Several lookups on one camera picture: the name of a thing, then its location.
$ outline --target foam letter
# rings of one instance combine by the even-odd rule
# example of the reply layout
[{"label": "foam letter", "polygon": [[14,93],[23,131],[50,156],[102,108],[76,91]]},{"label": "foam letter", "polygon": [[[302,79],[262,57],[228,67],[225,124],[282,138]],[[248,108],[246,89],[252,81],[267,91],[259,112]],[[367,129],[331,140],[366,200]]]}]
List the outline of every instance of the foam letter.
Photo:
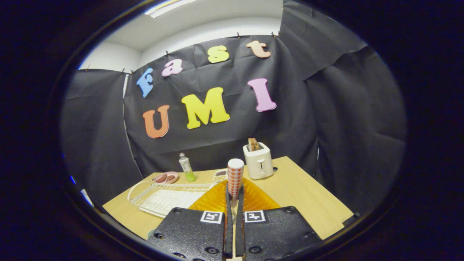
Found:
[{"label": "foam letter", "polygon": [[270,111],[277,108],[277,104],[271,100],[269,96],[269,92],[266,88],[267,79],[258,78],[251,81],[248,81],[248,85],[253,87],[255,91],[256,101],[258,102],[258,106],[256,106],[256,110],[259,112],[263,111]]},{"label": "foam letter", "polygon": [[156,139],[161,138],[166,135],[169,130],[169,120],[168,120],[168,109],[169,105],[163,105],[158,108],[158,112],[161,114],[161,128],[159,130],[155,129],[155,124],[153,121],[153,116],[155,111],[146,111],[142,115],[145,119],[145,131],[150,138]]},{"label": "foam letter", "polygon": [[229,59],[229,53],[226,52],[227,47],[225,46],[213,46],[208,49],[208,60],[214,64],[218,62],[223,62]]},{"label": "foam letter", "polygon": [[143,92],[143,97],[145,98],[153,89],[153,85],[150,85],[149,83],[153,82],[153,77],[149,73],[153,72],[152,68],[148,68],[142,75],[142,77],[139,78],[137,81],[137,85],[140,86]]},{"label": "foam letter", "polygon": [[267,58],[271,56],[271,52],[265,52],[263,47],[266,47],[266,44],[260,43],[258,41],[252,41],[246,44],[246,47],[251,47],[253,53],[260,58]]},{"label": "foam letter", "polygon": [[161,72],[161,75],[166,77],[171,74],[178,74],[182,71],[182,60],[181,59],[174,59],[167,64],[164,65],[165,69]]},{"label": "foam letter", "polygon": [[208,124],[210,112],[212,114],[212,123],[228,121],[231,118],[224,109],[224,104],[222,102],[223,91],[221,87],[210,89],[206,94],[204,104],[194,94],[182,98],[181,102],[184,103],[187,108],[187,128],[194,129],[200,127],[200,122],[197,120],[196,116],[198,116],[203,124]]}]

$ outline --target pink plate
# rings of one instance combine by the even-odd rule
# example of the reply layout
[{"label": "pink plate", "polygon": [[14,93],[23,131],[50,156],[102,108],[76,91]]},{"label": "pink plate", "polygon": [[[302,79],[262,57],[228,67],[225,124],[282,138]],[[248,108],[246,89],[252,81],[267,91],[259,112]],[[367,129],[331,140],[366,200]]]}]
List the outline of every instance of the pink plate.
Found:
[{"label": "pink plate", "polygon": [[179,175],[175,171],[168,171],[164,172],[163,174],[159,174],[155,178],[153,178],[153,181],[156,183],[174,183],[176,180],[179,179]]}]

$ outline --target ceiling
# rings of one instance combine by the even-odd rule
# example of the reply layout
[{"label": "ceiling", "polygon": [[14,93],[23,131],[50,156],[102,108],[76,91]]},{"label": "ceiling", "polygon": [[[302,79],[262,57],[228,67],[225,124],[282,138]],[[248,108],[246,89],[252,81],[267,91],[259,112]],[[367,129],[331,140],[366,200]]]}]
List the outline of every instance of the ceiling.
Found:
[{"label": "ceiling", "polygon": [[143,52],[171,35],[218,20],[239,17],[281,19],[282,6],[282,0],[196,0],[156,18],[141,14],[105,41]]}]

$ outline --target ceiling light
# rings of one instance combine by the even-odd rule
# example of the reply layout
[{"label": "ceiling light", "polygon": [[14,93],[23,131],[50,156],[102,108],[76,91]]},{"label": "ceiling light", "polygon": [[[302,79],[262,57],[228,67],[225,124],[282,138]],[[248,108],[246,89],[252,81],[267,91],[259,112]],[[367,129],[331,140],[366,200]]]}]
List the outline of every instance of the ceiling light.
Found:
[{"label": "ceiling light", "polygon": [[164,13],[167,13],[175,8],[178,8],[184,4],[191,3],[196,0],[168,0],[164,1],[161,4],[158,4],[148,11],[145,12],[146,15],[149,15],[153,18],[156,18]]}]

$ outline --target pink letter i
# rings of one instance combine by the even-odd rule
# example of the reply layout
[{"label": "pink letter i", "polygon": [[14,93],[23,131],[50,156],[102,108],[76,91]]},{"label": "pink letter i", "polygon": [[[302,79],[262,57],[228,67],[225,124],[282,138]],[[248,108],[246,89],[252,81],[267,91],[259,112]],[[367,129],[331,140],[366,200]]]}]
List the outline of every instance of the pink letter i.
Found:
[{"label": "pink letter i", "polygon": [[256,101],[258,102],[256,110],[259,112],[270,111],[277,108],[277,104],[273,102],[269,96],[266,83],[267,79],[265,78],[258,78],[248,81],[248,85],[253,87],[253,90],[255,91]]}]

